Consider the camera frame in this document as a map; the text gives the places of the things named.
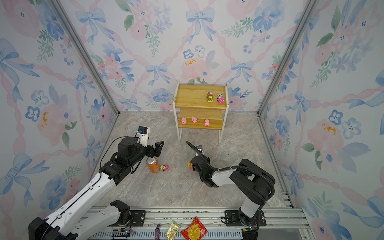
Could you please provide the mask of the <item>grey green toy truck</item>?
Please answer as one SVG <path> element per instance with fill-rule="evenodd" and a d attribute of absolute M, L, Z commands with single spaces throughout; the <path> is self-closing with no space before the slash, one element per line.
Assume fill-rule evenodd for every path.
<path fill-rule="evenodd" d="M 207 102 L 212 103 L 214 101 L 213 92 L 207 92 Z"/>

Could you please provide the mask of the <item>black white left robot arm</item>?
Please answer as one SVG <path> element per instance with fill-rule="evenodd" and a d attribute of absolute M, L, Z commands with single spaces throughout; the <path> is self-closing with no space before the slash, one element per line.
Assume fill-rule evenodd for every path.
<path fill-rule="evenodd" d="M 71 200 L 45 219 L 35 218 L 28 227 L 30 240 L 86 240 L 111 225 L 126 227 L 134 220 L 130 207 L 120 200 L 111 202 L 91 217 L 83 215 L 126 176 L 135 172 L 140 162 L 148 157 L 159 157 L 164 142 L 144 145 L 147 137 L 124 137 L 118 150 L 95 177 Z"/>

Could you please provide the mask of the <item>pink toy car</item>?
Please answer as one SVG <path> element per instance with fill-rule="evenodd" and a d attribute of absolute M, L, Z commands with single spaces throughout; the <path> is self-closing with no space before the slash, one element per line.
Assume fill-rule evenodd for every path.
<path fill-rule="evenodd" d="M 225 98 L 224 98 L 224 95 L 222 93 L 218 94 L 217 101 L 218 101 L 219 104 L 224 104 L 225 103 Z"/>

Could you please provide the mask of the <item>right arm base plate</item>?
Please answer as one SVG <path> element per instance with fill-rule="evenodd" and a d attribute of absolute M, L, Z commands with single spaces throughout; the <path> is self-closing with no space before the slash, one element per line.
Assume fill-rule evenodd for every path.
<path fill-rule="evenodd" d="M 224 216 L 221 217 L 222 223 L 227 227 L 266 227 L 267 222 L 263 211 L 257 211 L 252 218 L 243 215 L 242 212 L 237 210 L 226 210 Z"/>

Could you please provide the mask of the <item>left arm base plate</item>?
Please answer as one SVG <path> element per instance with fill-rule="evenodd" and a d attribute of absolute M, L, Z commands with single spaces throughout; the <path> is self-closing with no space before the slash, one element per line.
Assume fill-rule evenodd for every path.
<path fill-rule="evenodd" d="M 118 221 L 109 227 L 143 227 L 145 218 L 145 210 L 125 210 L 120 213 Z"/>

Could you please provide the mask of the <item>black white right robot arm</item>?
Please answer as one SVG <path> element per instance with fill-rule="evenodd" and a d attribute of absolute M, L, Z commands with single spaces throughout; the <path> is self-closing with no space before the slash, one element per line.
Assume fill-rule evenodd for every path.
<path fill-rule="evenodd" d="M 208 187 L 235 185 L 246 196 L 239 208 L 236 224 L 247 227 L 261 225 L 262 208 L 275 194 L 276 180 L 271 174 L 248 159 L 241 160 L 239 165 L 215 169 L 203 154 L 195 156 L 189 165 Z"/>

